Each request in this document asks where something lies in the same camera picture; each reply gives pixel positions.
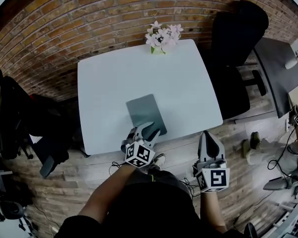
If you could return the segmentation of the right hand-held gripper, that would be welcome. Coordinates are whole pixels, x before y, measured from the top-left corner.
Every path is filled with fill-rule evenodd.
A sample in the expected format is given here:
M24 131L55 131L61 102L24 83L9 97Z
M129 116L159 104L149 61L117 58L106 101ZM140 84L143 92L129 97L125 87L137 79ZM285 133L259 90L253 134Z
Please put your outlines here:
M229 186L230 169L227 168L224 145L212 133L203 131L199 138L199 160L193 165L200 192L219 192Z

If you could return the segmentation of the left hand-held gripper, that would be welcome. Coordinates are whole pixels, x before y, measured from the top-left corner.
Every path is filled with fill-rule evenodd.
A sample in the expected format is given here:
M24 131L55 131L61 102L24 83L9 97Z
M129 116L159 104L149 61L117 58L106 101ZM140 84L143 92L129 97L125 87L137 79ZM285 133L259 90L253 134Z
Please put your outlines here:
M145 122L130 130L127 138L121 143L121 151L125 153L125 163L142 168L151 163L155 152L153 146L160 136L160 129L156 129L148 138L143 136L143 130L152 126L154 122Z

